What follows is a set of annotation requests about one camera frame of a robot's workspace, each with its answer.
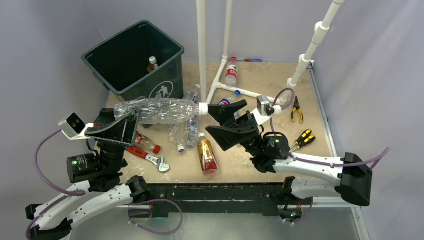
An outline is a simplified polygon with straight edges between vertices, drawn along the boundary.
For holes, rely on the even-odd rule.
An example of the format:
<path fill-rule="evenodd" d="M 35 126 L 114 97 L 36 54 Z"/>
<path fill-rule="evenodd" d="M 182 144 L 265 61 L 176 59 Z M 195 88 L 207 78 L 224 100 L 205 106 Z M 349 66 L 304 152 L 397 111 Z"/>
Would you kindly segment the white PVC pipe frame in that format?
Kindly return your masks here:
<path fill-rule="evenodd" d="M 314 34 L 311 39 L 311 43 L 304 54 L 299 56 L 298 65 L 293 77 L 287 79 L 286 86 L 290 90 L 294 90 L 297 83 L 306 71 L 307 67 L 312 64 L 312 56 L 316 52 L 318 46 L 322 43 L 327 33 L 330 31 L 330 26 L 335 19 L 339 9 L 341 8 L 344 0 L 333 0 L 323 21 L 319 21 L 314 26 Z M 223 40 L 223 51 L 221 56 L 220 65 L 217 73 L 212 80 L 209 90 L 207 90 L 207 41 L 206 41 L 206 1 L 196 1 L 196 17 L 197 17 L 197 35 L 198 35 L 198 57 L 199 57 L 199 74 L 200 74 L 200 92 L 201 101 L 211 103 L 216 90 L 235 91 L 239 90 L 244 96 L 256 98 L 260 94 L 252 91 L 248 91 L 241 88 L 229 87 L 221 83 L 221 76 L 224 73 L 224 68 L 227 66 L 229 61 L 229 40 L 231 34 L 231 21 L 232 21 L 232 9 L 233 1 L 228 0 L 226 2 L 225 9 L 225 22 L 224 22 L 224 40 Z"/>

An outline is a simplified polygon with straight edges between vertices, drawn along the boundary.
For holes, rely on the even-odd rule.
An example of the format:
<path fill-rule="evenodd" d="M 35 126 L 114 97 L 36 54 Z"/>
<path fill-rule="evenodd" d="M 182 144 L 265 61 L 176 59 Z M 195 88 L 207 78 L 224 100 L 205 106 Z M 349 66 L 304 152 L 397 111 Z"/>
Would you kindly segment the red label water bottle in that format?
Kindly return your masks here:
<path fill-rule="evenodd" d="M 231 57 L 231 59 L 228 62 L 225 78 L 224 78 L 224 84 L 227 87 L 235 87 L 237 84 L 237 78 L 238 78 L 239 68 L 238 68 L 238 61 L 236 57 Z"/>

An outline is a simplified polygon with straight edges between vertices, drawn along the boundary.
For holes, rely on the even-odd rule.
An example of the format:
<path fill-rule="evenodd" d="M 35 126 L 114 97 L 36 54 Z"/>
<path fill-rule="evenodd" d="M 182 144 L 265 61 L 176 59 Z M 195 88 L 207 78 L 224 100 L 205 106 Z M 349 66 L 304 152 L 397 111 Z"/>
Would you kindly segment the dark green trash bin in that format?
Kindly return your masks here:
<path fill-rule="evenodd" d="M 184 47 L 147 20 L 142 20 L 82 55 L 97 80 L 119 101 L 139 97 L 181 99 Z M 159 67 L 147 71 L 149 58 Z"/>

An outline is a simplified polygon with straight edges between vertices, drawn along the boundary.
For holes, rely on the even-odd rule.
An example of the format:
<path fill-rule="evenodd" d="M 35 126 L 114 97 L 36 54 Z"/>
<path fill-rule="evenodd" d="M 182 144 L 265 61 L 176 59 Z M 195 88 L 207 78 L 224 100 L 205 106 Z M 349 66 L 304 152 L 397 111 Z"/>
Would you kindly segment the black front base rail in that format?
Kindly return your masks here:
<path fill-rule="evenodd" d="M 282 183 L 150 183 L 150 195 L 157 200 L 154 218 L 170 213 L 261 214 L 278 216 L 297 201 L 283 194 Z"/>

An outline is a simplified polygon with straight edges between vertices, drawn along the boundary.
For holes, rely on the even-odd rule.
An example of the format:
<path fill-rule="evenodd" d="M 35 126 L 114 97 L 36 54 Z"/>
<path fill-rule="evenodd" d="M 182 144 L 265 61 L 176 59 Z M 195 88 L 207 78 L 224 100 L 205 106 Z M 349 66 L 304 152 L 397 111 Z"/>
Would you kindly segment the red cap tea bottle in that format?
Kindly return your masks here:
<path fill-rule="evenodd" d="M 155 144 L 150 138 L 139 132 L 136 133 L 134 145 L 141 150 L 153 152 L 155 155 L 158 155 L 162 149 L 160 145 Z"/>

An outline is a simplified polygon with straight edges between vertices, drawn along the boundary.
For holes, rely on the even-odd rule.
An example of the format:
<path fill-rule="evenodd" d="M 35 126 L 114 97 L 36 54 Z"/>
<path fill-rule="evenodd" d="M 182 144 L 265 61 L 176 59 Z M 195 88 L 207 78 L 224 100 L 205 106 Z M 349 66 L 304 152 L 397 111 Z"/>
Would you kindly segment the yellow red tea bottle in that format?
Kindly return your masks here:
<path fill-rule="evenodd" d="M 212 144 L 204 133 L 198 134 L 196 147 L 202 173 L 207 175 L 216 172 L 219 169 L 218 162 Z"/>

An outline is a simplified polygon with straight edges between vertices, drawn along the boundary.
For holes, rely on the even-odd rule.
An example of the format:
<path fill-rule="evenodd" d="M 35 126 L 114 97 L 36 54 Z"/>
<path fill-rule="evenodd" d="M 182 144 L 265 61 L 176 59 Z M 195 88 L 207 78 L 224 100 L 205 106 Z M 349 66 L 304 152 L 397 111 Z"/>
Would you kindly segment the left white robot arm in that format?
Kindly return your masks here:
<path fill-rule="evenodd" d="M 70 187 L 47 203 L 26 207 L 27 239 L 62 240 L 89 218 L 117 206 L 148 201 L 150 190 L 143 177 L 121 183 L 121 170 L 127 166 L 124 154 L 135 143 L 139 115 L 134 110 L 116 117 L 111 108 L 104 108 L 95 123 L 84 123 L 75 113 L 59 122 L 60 132 L 69 140 L 95 140 L 98 149 L 67 158 Z"/>

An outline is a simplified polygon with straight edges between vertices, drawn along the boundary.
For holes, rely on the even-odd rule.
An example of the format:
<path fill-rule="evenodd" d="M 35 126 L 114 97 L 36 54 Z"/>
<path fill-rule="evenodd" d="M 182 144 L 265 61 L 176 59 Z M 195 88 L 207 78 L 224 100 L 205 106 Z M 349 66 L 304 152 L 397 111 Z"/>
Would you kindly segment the long crushed clear bottle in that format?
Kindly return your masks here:
<path fill-rule="evenodd" d="M 209 105 L 189 99 L 146 98 L 120 102 L 113 108 L 116 118 L 137 112 L 139 124 L 174 125 L 185 123 L 195 116 L 206 116 Z"/>

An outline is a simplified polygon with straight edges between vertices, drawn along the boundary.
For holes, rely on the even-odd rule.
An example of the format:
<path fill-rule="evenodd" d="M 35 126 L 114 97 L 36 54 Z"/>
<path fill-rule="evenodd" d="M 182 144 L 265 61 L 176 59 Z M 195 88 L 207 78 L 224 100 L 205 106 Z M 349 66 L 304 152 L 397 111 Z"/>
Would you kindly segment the clear bottle near bin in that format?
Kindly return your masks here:
<path fill-rule="evenodd" d="M 195 84 L 193 87 L 191 87 L 189 90 L 186 91 L 182 99 L 191 100 L 197 103 L 199 101 L 200 88 L 201 86 L 199 84 Z"/>

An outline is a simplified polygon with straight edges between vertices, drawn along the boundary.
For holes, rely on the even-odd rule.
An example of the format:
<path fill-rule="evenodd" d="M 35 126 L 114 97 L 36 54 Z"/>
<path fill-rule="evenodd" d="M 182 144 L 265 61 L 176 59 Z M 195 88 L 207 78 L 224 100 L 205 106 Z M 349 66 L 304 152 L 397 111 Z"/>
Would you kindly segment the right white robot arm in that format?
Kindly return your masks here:
<path fill-rule="evenodd" d="M 343 157 L 320 157 L 292 152 L 287 137 L 280 132 L 262 133 L 260 128 L 283 110 L 267 97 L 257 98 L 257 107 L 239 118 L 235 112 L 247 105 L 241 100 L 228 105 L 201 103 L 200 114 L 209 114 L 218 126 L 205 129 L 223 151 L 241 145 L 251 155 L 260 173 L 289 173 L 298 177 L 284 180 L 280 196 L 288 204 L 296 200 L 340 197 L 345 202 L 367 207 L 371 202 L 373 171 L 354 153 Z"/>

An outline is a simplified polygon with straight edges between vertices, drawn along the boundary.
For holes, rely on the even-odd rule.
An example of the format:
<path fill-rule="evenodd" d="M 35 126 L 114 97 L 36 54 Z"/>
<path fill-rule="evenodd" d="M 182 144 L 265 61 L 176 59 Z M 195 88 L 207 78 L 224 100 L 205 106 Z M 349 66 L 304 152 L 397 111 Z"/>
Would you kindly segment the clear bottle white cap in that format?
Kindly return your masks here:
<path fill-rule="evenodd" d="M 184 143 L 188 149 L 193 149 L 198 138 L 198 117 L 195 115 L 186 122 L 184 128 Z"/>

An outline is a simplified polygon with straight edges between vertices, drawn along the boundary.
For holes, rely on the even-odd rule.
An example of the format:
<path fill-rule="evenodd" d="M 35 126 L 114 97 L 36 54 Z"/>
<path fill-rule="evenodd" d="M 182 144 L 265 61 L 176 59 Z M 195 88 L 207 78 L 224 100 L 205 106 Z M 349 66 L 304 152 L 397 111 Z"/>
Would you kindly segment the small pepsi bottle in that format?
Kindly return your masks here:
<path fill-rule="evenodd" d="M 235 90 L 226 97 L 224 97 L 222 100 L 219 101 L 218 105 L 229 105 L 232 103 L 235 103 L 239 96 L 241 95 L 241 92 L 239 90 Z"/>

